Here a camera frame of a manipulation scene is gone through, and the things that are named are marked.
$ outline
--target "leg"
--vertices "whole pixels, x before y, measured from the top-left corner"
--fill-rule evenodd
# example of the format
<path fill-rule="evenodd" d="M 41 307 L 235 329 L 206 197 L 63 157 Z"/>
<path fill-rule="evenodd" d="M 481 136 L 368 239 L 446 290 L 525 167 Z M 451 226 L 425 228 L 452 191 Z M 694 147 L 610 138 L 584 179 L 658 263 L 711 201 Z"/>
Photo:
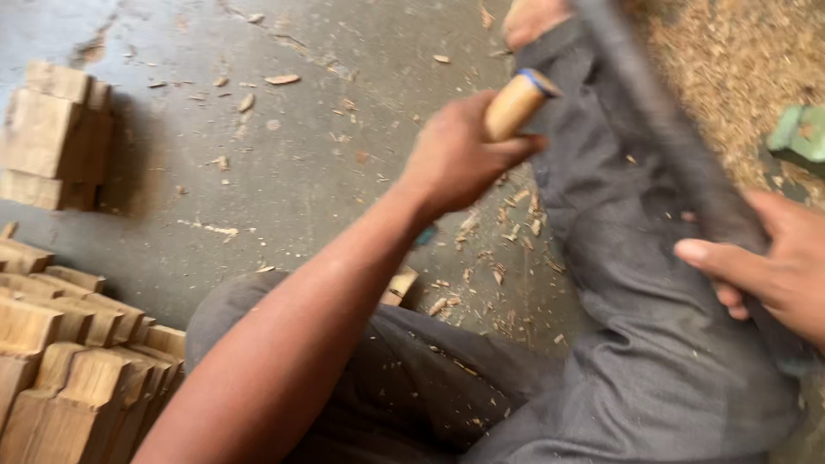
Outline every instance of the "leg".
<path fill-rule="evenodd" d="M 253 273 L 215 288 L 190 321 L 187 370 L 284 278 Z M 382 305 L 287 461 L 452 462 L 546 389 L 549 377 L 560 378 L 562 367 L 522 346 Z"/>
<path fill-rule="evenodd" d="M 530 2 L 561 4 L 516 7 Z M 799 421 L 798 385 L 673 256 L 694 227 L 610 70 L 575 18 L 517 60 L 564 94 L 535 118 L 551 145 L 533 165 L 582 304 L 604 329 L 574 344 L 560 395 L 532 400 L 467 461 L 762 462 Z"/>

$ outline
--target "bare foot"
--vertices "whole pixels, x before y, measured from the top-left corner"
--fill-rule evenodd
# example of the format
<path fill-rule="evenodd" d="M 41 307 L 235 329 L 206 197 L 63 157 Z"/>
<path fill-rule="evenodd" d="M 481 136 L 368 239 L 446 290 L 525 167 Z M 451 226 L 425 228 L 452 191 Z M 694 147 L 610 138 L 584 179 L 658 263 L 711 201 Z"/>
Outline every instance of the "bare foot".
<path fill-rule="evenodd" d="M 565 0 L 513 0 L 504 19 L 504 41 L 510 50 L 516 51 L 538 40 L 571 14 Z"/>

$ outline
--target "left hand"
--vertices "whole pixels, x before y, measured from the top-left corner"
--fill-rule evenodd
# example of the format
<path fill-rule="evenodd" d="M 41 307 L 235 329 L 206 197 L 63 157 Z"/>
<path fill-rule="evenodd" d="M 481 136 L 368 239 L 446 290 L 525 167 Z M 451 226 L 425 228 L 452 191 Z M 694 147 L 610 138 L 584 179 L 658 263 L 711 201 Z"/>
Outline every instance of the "left hand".
<path fill-rule="evenodd" d="M 547 146 L 542 135 L 487 142 L 484 112 L 496 94 L 450 102 L 418 134 L 397 186 L 423 201 L 433 220 L 470 207 L 504 172 Z"/>

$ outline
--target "green object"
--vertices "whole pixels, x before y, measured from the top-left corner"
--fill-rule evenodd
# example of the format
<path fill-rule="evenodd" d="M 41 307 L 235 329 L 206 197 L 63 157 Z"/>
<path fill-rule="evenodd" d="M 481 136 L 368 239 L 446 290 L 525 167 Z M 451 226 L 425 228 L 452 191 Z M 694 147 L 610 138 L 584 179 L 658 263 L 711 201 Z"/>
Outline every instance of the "green object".
<path fill-rule="evenodd" d="M 787 108 L 767 145 L 771 152 L 789 150 L 811 163 L 825 163 L 825 108 Z"/>

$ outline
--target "stacked wood blocks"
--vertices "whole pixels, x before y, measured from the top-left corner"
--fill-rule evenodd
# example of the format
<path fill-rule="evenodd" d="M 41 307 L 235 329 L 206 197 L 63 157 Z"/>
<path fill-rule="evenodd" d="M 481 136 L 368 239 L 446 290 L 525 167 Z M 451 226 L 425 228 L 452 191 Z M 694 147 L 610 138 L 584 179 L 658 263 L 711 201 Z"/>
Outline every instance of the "stacked wood blocks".
<path fill-rule="evenodd" d="M 183 382 L 186 334 L 53 261 L 0 239 L 0 464 L 127 464 Z"/>
<path fill-rule="evenodd" d="M 111 139 L 111 85 L 31 61 L 0 130 L 0 198 L 47 210 L 94 208 Z"/>

